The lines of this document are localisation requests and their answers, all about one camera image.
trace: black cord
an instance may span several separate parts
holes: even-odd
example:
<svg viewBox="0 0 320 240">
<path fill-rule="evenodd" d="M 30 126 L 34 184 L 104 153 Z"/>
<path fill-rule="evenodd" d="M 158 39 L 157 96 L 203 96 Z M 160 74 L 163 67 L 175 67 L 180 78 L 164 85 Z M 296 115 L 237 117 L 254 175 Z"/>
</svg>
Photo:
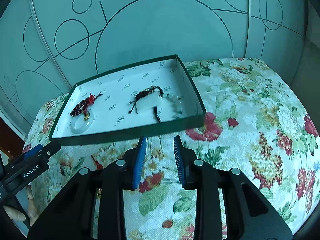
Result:
<svg viewBox="0 0 320 240">
<path fill-rule="evenodd" d="M 159 117 L 159 115 L 158 115 L 158 113 L 157 113 L 157 107 L 155 106 L 153 109 L 154 109 L 154 111 L 155 111 L 155 117 L 156 117 L 157 121 L 158 121 L 158 122 L 161 122 L 160 117 Z"/>
</svg>

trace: floral tablecloth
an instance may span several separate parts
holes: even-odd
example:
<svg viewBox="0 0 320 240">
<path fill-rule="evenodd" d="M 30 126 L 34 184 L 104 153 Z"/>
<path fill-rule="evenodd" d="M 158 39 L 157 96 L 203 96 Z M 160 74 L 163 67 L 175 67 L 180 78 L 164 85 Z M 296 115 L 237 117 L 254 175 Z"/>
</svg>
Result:
<svg viewBox="0 0 320 240">
<path fill-rule="evenodd" d="M 196 192 L 186 192 L 179 184 L 173 153 L 177 134 L 185 147 L 212 166 L 241 169 L 295 233 L 320 199 L 320 140 L 306 110 L 259 59 L 204 60 L 185 66 L 207 110 L 204 125 L 147 139 L 139 188 L 124 192 L 127 238 L 193 239 Z M 41 107 L 24 151 L 49 143 L 49 131 L 66 97 Z M 137 142 L 62 147 L 50 158 L 49 170 L 31 184 L 38 209 L 42 211 L 80 168 L 104 168 Z"/>
</svg>

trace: white ring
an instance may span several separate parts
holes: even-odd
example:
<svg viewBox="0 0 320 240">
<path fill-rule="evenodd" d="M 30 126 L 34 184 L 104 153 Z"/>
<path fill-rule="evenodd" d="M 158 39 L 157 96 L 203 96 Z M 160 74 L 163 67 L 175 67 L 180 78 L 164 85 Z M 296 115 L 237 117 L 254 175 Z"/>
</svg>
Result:
<svg viewBox="0 0 320 240">
<path fill-rule="evenodd" d="M 87 109 L 87 111 L 89 112 L 90 116 L 89 116 L 89 119 L 87 121 L 84 121 L 84 115 L 83 113 L 81 113 L 80 115 L 78 115 L 78 117 L 73 117 L 72 118 L 72 122 L 71 122 L 71 131 L 75 134 L 79 134 L 79 133 L 83 133 L 84 131 L 86 131 L 90 125 L 92 124 L 93 122 L 93 117 L 94 117 L 94 114 L 93 114 L 93 111 L 91 109 Z M 81 118 L 83 120 L 83 125 L 76 129 L 75 128 L 75 125 L 76 125 L 76 122 L 78 121 L 78 119 Z"/>
</svg>

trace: metal screw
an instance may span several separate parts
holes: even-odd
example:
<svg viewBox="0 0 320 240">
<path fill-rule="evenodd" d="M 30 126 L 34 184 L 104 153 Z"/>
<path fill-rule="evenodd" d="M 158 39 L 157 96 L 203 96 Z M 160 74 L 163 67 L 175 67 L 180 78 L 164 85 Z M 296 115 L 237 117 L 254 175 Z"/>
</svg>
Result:
<svg viewBox="0 0 320 240">
<path fill-rule="evenodd" d="M 241 173 L 241 171 L 238 169 L 238 168 L 232 168 L 231 169 L 231 172 L 234 174 L 234 175 L 239 175 Z"/>
<path fill-rule="evenodd" d="M 195 160 L 193 162 L 196 166 L 202 166 L 203 165 L 203 161 L 202 160 Z"/>
<path fill-rule="evenodd" d="M 82 168 L 81 170 L 79 170 L 79 173 L 81 174 L 81 175 L 85 175 L 85 174 L 87 174 L 89 172 L 89 169 L 88 168 Z"/>
<path fill-rule="evenodd" d="M 116 164 L 118 166 L 123 166 L 123 165 L 125 165 L 125 160 L 117 160 Z"/>
</svg>

